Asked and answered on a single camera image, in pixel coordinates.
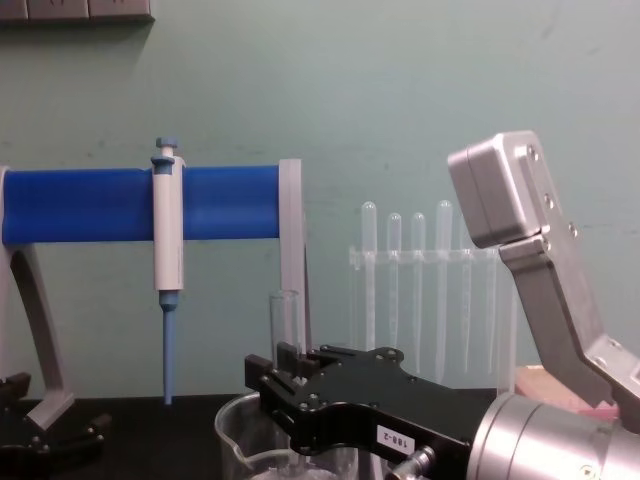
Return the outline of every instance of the silver cylinder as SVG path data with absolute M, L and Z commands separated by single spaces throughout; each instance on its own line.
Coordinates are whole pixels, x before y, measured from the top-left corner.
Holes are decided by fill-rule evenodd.
M 640 437 L 618 423 L 505 394 L 473 442 L 467 480 L 640 478 Z

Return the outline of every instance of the glass beaker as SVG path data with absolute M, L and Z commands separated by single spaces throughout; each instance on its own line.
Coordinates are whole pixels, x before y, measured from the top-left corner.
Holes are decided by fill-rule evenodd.
M 337 448 L 304 457 L 288 448 L 289 437 L 260 409 L 258 393 L 227 403 L 216 415 L 223 480 L 355 480 L 357 451 Z

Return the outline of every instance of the robotic arm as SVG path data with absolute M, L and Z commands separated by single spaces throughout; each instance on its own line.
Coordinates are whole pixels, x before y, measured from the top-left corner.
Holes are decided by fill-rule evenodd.
M 283 344 L 279 370 L 247 357 L 247 386 L 298 453 L 363 448 L 398 464 L 394 480 L 640 478 L 640 362 L 604 332 L 536 135 L 497 135 L 449 170 L 472 240 L 499 245 L 546 369 L 592 405 L 615 399 L 621 422 L 511 394 L 488 404 L 407 374 L 388 348 L 299 358 Z

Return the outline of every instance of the blue cylinder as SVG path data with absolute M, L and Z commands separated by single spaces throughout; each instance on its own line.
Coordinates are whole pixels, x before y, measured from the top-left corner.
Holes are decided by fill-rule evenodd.
M 186 168 L 185 240 L 278 237 L 278 167 Z M 5 245 L 153 240 L 150 170 L 8 171 Z

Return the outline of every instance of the test tube rack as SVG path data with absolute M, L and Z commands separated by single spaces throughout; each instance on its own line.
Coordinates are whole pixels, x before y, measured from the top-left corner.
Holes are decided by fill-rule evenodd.
M 349 252 L 352 346 L 400 348 L 406 370 L 437 383 L 513 390 L 521 306 L 497 249 L 475 248 L 446 200 L 433 248 L 423 213 L 411 216 L 408 246 L 402 216 L 389 214 L 382 249 L 376 205 L 364 203 L 360 215 L 361 244 Z

